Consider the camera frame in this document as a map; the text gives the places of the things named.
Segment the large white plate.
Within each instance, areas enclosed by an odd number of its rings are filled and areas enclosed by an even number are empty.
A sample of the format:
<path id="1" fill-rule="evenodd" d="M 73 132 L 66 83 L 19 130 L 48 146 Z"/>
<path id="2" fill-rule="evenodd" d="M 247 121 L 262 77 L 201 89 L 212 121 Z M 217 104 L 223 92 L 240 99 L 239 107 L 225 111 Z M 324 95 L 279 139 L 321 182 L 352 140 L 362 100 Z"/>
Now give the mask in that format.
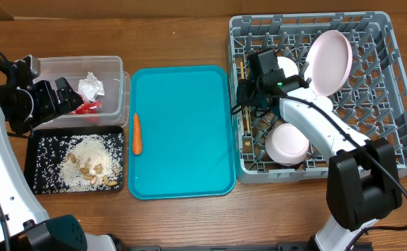
<path id="1" fill-rule="evenodd" d="M 309 87 L 317 96 L 330 96 L 343 87 L 352 61 L 352 48 L 346 36 L 337 30 L 326 31 L 310 47 L 304 78 L 311 80 Z"/>

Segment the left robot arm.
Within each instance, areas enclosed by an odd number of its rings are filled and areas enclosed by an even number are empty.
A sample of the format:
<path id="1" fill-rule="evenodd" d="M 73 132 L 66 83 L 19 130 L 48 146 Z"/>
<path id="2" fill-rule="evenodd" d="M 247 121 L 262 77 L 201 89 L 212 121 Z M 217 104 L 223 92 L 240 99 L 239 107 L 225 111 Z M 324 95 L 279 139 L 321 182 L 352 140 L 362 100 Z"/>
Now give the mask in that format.
<path id="1" fill-rule="evenodd" d="M 53 89 L 33 82 L 39 74 L 34 56 L 0 56 L 0 250 L 125 250 L 115 235 L 85 233 L 72 215 L 49 217 L 26 182 L 9 138 L 32 137 L 36 126 L 83 103 L 65 78 Z"/>

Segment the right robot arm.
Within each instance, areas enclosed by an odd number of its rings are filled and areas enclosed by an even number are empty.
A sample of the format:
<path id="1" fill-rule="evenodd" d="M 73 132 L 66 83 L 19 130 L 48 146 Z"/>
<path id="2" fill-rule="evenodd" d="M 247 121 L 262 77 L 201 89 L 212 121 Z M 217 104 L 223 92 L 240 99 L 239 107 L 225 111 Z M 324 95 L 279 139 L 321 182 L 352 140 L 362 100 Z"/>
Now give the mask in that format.
<path id="1" fill-rule="evenodd" d="M 306 250 L 354 250 L 365 232 L 402 204 L 395 152 L 385 138 L 371 140 L 319 102 L 298 75 L 283 79 L 272 71 L 240 79 L 238 107 L 272 111 L 295 126 L 328 163 L 326 201 L 330 219 L 307 242 Z"/>

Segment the small white plate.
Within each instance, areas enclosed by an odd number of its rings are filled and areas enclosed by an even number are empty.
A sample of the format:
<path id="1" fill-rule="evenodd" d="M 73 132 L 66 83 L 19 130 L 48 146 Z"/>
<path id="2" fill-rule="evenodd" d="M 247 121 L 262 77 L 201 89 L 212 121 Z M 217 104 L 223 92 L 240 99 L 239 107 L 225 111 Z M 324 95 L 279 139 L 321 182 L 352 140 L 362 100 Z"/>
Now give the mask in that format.
<path id="1" fill-rule="evenodd" d="M 298 67 L 293 60 L 285 56 L 278 56 L 277 62 L 278 66 L 283 69 L 285 77 L 291 77 L 299 74 Z"/>

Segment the white green tissue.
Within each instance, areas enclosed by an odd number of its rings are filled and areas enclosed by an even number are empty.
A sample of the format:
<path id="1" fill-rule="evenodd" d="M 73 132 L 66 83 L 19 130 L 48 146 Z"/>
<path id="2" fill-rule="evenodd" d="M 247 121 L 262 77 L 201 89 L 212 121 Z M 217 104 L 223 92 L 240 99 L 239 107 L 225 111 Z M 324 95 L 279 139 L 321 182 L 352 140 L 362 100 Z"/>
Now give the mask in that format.
<path id="1" fill-rule="evenodd" d="M 85 100 L 95 102 L 98 96 L 104 96 L 105 90 L 100 81 L 92 72 L 88 72 L 85 79 L 79 80 L 78 94 Z"/>

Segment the red snack wrapper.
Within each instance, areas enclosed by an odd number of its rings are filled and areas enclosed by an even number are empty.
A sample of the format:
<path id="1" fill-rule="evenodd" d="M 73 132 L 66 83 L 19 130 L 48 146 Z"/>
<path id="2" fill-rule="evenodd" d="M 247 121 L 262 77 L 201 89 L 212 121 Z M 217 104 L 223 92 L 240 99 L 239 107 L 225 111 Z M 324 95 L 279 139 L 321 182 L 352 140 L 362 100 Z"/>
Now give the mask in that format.
<path id="1" fill-rule="evenodd" d="M 71 114 L 96 114 L 97 109 L 102 107 L 100 101 L 88 102 L 80 105 L 76 110 L 72 111 Z"/>

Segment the orange carrot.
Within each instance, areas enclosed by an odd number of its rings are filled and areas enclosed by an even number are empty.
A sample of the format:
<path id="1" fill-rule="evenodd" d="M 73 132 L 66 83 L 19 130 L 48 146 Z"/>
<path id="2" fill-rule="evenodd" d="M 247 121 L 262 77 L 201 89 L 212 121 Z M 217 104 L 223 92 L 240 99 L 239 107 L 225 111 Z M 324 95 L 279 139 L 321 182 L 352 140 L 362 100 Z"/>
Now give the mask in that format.
<path id="1" fill-rule="evenodd" d="M 141 136 L 141 123 L 138 113 L 133 116 L 133 135 L 132 135 L 132 152 L 134 155 L 141 155 L 143 151 L 143 143 Z"/>

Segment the wooden chopstick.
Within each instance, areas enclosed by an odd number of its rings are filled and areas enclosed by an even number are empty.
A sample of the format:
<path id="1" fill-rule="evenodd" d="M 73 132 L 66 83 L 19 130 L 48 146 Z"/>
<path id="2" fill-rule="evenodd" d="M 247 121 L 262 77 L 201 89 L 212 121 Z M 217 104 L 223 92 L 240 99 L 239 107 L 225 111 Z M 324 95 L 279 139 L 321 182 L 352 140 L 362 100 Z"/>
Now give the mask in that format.
<path id="1" fill-rule="evenodd" d="M 244 67 L 244 61 L 243 60 L 240 62 L 240 73 L 241 73 L 242 79 L 245 79 L 246 74 L 245 74 L 245 67 Z M 245 122 L 246 122 L 246 126 L 247 126 L 247 134 L 250 134 L 251 129 L 250 129 L 250 123 L 249 123 L 249 109 L 248 109 L 248 106 L 244 106 L 244 110 L 245 110 Z"/>

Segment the small white cup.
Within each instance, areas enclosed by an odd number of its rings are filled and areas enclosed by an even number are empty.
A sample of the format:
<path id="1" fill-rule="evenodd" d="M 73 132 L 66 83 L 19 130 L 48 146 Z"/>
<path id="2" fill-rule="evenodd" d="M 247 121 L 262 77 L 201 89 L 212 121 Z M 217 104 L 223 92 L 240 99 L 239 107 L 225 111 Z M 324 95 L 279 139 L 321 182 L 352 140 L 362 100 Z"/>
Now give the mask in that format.
<path id="1" fill-rule="evenodd" d="M 329 111 L 331 112 L 333 110 L 333 104 L 332 101 L 325 96 L 318 96 L 318 106 L 322 108 L 324 111 Z"/>

